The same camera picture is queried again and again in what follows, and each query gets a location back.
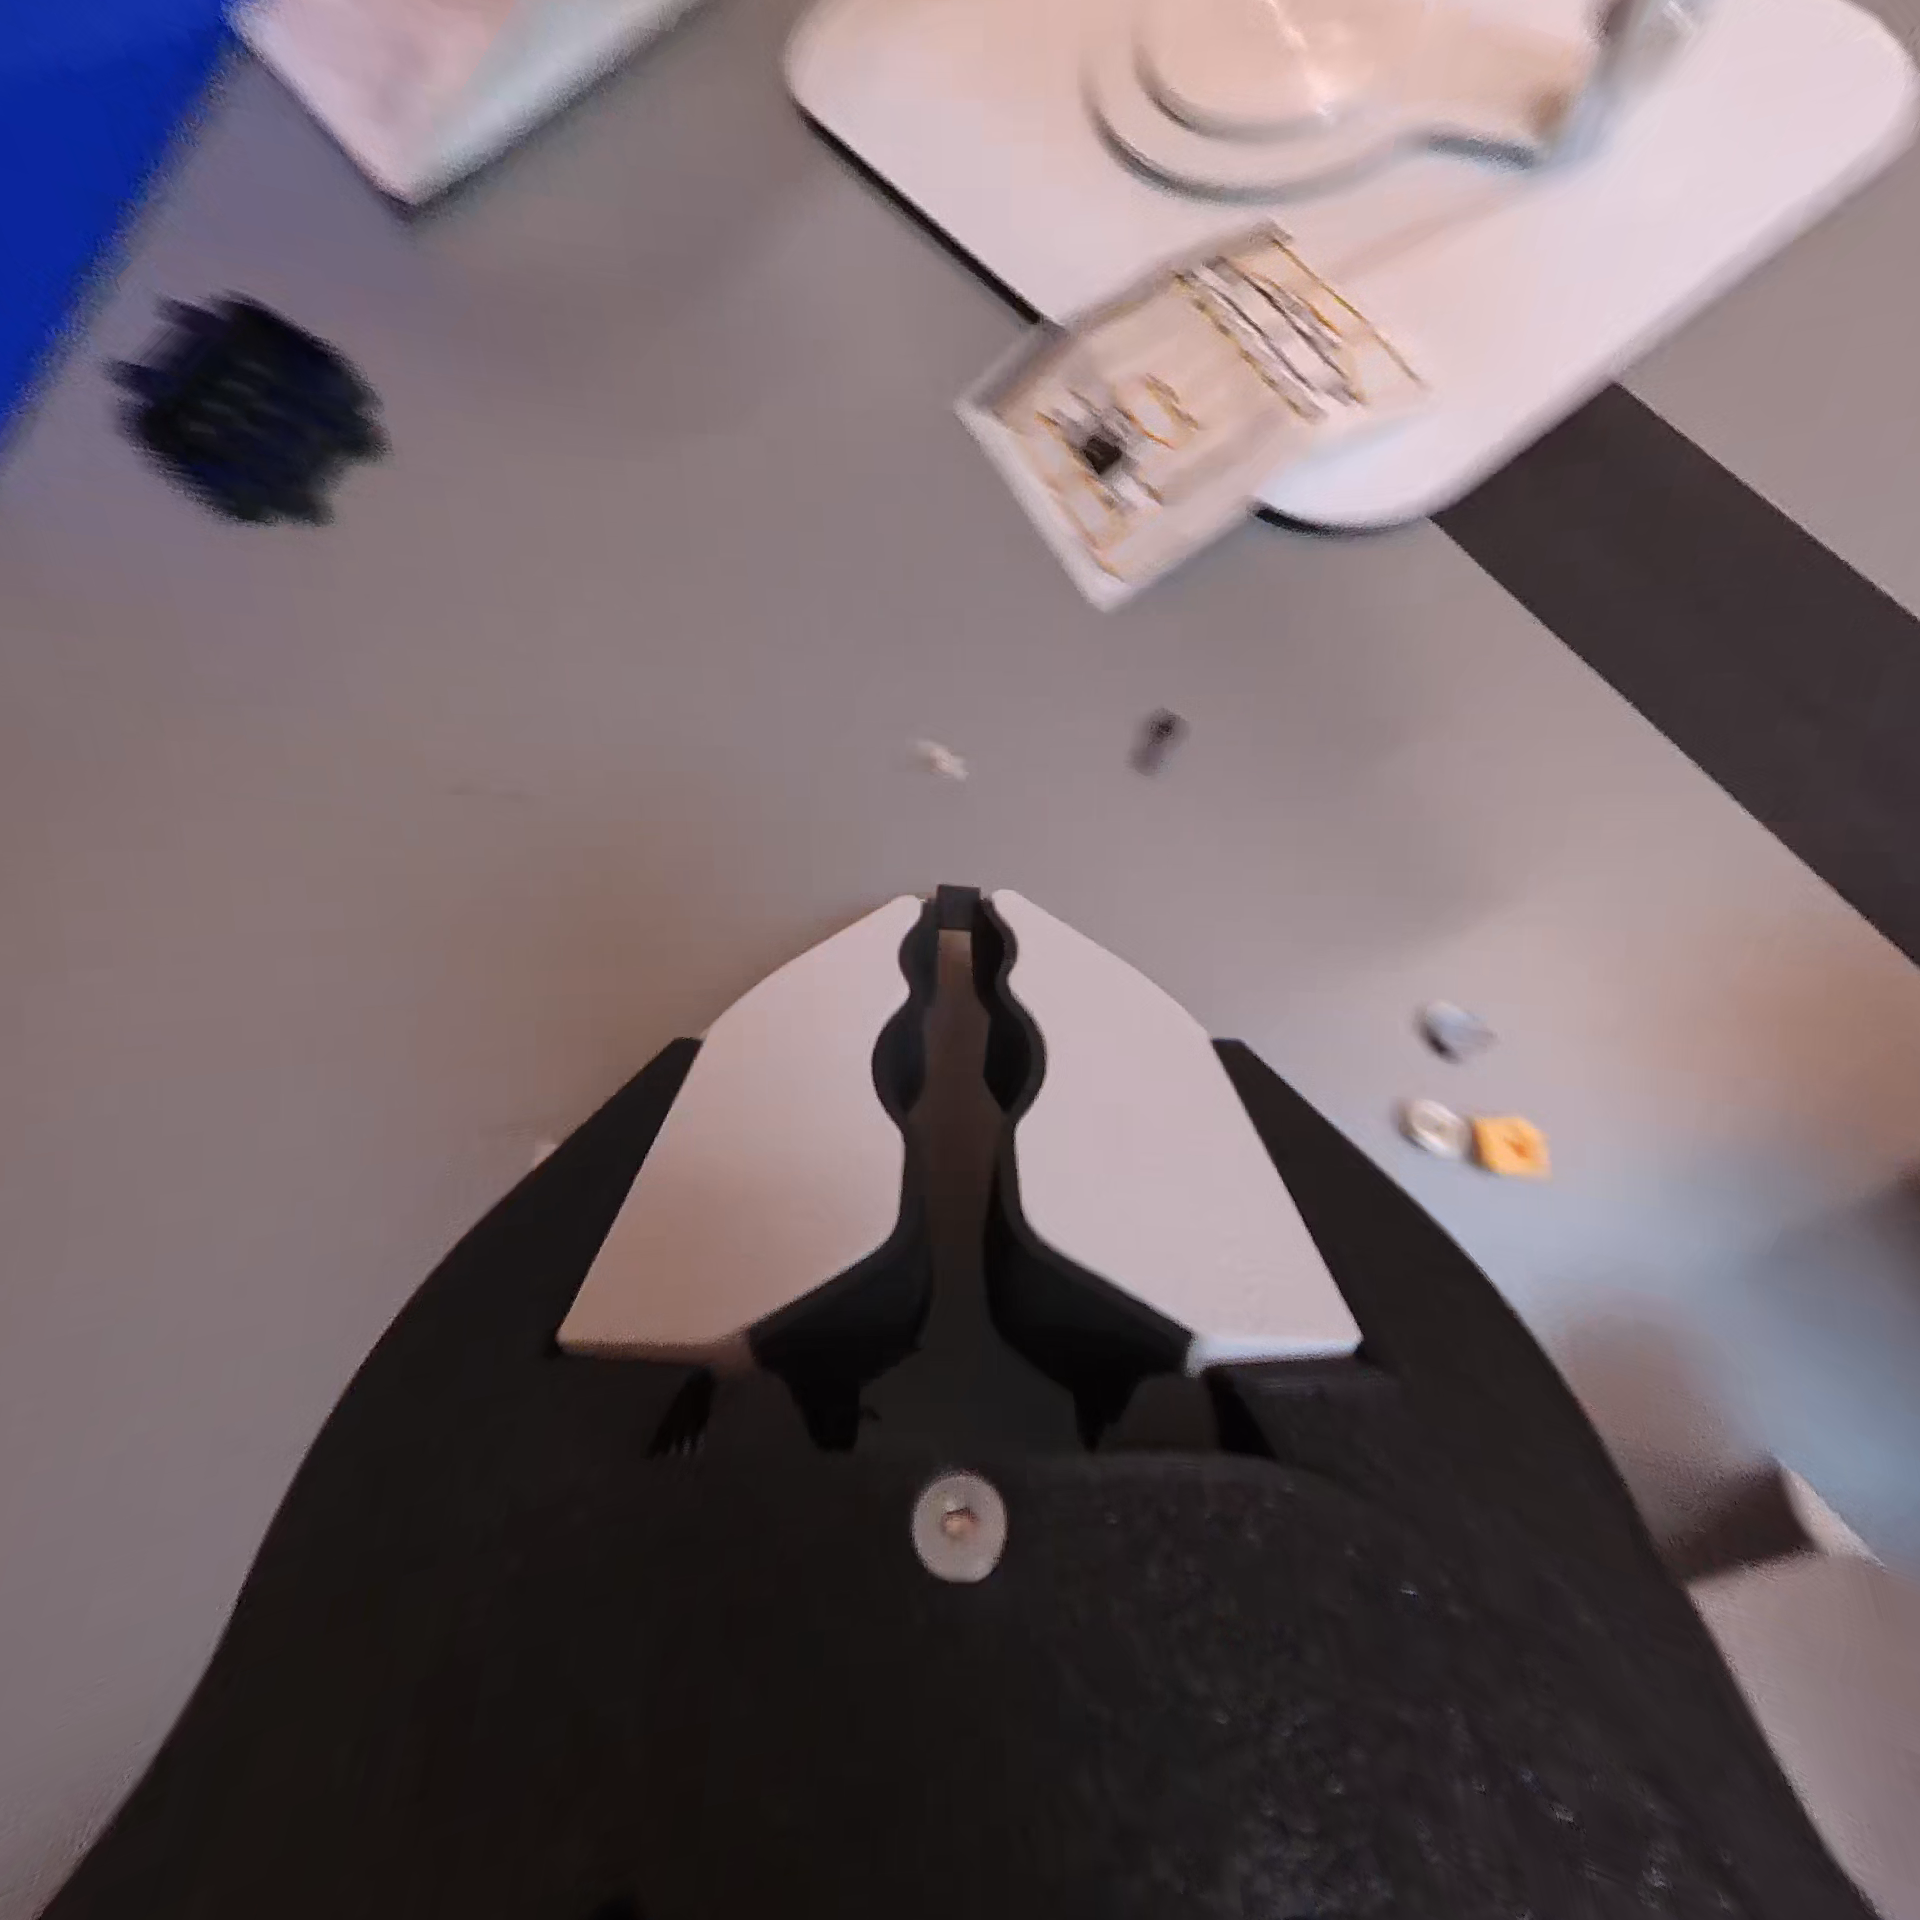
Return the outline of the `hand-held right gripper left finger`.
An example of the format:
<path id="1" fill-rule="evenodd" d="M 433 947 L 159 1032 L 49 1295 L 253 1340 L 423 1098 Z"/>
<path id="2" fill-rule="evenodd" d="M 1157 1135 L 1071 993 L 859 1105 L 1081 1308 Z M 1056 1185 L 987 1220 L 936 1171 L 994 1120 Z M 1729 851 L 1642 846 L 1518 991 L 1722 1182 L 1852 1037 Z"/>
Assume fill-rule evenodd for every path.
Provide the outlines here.
<path id="1" fill-rule="evenodd" d="M 936 983 L 939 909 L 900 895 L 743 991 L 692 1044 L 558 1348 L 764 1372 L 850 1453 L 932 1317 L 908 1116 Z"/>

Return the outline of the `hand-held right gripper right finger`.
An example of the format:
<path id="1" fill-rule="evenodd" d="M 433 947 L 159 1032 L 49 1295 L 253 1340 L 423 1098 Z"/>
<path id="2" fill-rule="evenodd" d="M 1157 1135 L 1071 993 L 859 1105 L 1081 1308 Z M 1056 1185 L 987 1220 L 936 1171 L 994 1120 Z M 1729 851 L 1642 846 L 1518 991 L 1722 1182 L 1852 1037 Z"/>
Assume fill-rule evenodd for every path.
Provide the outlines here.
<path id="1" fill-rule="evenodd" d="M 982 1290 L 1088 1453 L 1229 1449 L 1239 1398 L 1364 1393 L 1362 1326 L 1212 1035 L 1011 887 L 981 895 Z"/>

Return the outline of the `sticker sheet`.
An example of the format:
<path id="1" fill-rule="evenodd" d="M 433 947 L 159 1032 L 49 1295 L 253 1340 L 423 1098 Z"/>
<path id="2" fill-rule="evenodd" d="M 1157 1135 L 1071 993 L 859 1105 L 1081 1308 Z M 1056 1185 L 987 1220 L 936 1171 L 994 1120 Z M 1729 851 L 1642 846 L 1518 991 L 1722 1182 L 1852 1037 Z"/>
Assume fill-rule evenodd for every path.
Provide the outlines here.
<path id="1" fill-rule="evenodd" d="M 1118 612 L 1266 482 L 1428 398 L 1403 349 L 1260 222 L 1032 327 L 958 417 L 1081 599 Z"/>

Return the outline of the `blue plastic bin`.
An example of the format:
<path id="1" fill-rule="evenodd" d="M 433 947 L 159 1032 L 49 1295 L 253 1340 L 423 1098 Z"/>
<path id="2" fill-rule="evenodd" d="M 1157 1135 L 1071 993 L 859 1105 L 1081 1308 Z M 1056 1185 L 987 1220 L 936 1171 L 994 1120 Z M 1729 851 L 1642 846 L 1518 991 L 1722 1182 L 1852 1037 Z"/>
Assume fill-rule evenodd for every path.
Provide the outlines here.
<path id="1" fill-rule="evenodd" d="M 4 444 L 224 53 L 224 2 L 4 2 Z"/>

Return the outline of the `grey desk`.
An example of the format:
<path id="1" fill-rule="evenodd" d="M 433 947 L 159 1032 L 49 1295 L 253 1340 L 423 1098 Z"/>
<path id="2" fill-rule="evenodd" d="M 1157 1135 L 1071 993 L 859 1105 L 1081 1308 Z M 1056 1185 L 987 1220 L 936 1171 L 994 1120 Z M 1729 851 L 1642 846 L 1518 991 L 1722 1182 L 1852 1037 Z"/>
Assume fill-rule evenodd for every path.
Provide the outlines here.
<path id="1" fill-rule="evenodd" d="M 8 453 L 8 1916 L 449 1243 L 936 883 L 1393 1170 L 1659 1535 L 1784 1460 L 1918 1566 L 1918 152 L 1458 517 L 1257 524 L 1100 615 L 954 417 L 1016 309 L 801 123 L 786 20 L 713 6 L 422 222 L 230 65 Z M 105 366 L 224 295 L 382 402 L 326 525 L 117 422 Z"/>

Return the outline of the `group of small toy pieces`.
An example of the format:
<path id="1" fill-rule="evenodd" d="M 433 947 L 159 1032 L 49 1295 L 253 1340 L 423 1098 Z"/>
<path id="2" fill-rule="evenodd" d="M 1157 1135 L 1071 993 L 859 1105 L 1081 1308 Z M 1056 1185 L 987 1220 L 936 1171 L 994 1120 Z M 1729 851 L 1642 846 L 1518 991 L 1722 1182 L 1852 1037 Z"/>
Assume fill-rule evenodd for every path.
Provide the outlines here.
<path id="1" fill-rule="evenodd" d="M 1148 712 L 1130 746 L 1134 771 L 1142 776 L 1157 775 L 1186 736 L 1190 726 L 1178 712 Z M 1428 1000 L 1417 1007 L 1414 1029 L 1421 1042 L 1449 1063 L 1471 1063 L 1494 1042 L 1488 1023 L 1445 1000 Z M 1488 1177 L 1550 1177 L 1548 1134 L 1527 1116 L 1462 1112 L 1439 1098 L 1403 1098 L 1399 1105 L 1399 1134 L 1431 1160 L 1471 1164 Z"/>

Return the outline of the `black toy chassis plate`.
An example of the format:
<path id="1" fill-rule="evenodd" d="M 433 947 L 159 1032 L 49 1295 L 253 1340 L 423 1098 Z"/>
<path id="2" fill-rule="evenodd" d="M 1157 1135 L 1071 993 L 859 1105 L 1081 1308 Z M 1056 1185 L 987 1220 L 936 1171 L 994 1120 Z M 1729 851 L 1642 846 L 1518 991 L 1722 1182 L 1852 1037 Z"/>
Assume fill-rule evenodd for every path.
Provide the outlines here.
<path id="1" fill-rule="evenodd" d="M 249 296 L 159 302 L 152 339 L 105 371 L 144 460 L 230 524 L 326 525 L 346 475 L 393 446 L 363 371 Z"/>

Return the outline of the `large flat white paper bag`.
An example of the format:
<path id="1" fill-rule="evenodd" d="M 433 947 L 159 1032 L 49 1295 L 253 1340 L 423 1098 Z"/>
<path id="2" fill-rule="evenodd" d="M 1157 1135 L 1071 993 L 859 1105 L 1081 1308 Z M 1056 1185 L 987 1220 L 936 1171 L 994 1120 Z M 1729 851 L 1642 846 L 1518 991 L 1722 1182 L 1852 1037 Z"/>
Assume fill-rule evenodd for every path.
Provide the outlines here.
<path id="1" fill-rule="evenodd" d="M 242 45 L 398 207 L 491 168 L 690 2 L 232 2 Z"/>

